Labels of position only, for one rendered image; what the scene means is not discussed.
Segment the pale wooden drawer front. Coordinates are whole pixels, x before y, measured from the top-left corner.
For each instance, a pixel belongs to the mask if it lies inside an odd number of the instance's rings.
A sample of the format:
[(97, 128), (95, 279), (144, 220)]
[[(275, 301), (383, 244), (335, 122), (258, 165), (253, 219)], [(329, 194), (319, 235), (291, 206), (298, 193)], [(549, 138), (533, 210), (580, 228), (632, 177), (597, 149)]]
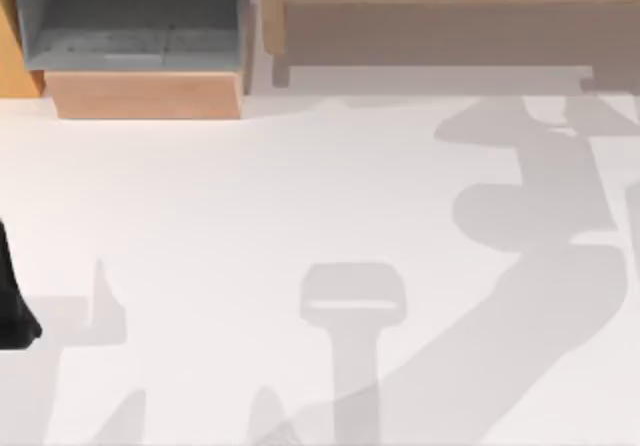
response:
[(47, 71), (63, 119), (238, 119), (244, 75), (228, 72)]

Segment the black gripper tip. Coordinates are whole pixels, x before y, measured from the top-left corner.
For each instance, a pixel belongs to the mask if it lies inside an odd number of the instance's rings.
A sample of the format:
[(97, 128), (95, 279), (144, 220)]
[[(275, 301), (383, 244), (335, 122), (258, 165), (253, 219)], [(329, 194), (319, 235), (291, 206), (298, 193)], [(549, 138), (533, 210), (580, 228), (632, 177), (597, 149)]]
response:
[(24, 350), (42, 336), (43, 329), (22, 296), (0, 220), (0, 351)]

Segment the wooden open shelf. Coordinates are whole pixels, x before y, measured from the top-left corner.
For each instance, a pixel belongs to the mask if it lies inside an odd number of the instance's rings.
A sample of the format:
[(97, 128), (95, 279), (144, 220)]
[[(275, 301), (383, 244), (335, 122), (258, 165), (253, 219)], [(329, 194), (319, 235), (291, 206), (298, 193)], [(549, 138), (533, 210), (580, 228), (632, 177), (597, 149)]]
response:
[(274, 79), (302, 67), (585, 68), (640, 95), (640, 0), (258, 0)]

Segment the wooden cupboard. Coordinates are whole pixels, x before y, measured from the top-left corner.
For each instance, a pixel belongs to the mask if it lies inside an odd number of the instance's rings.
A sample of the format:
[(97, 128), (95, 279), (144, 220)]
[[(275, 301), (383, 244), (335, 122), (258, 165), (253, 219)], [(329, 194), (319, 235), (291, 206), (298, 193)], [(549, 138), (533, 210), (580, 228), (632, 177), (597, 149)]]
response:
[(16, 0), (0, 0), (0, 99), (39, 98), (44, 89), (43, 72), (24, 64)]

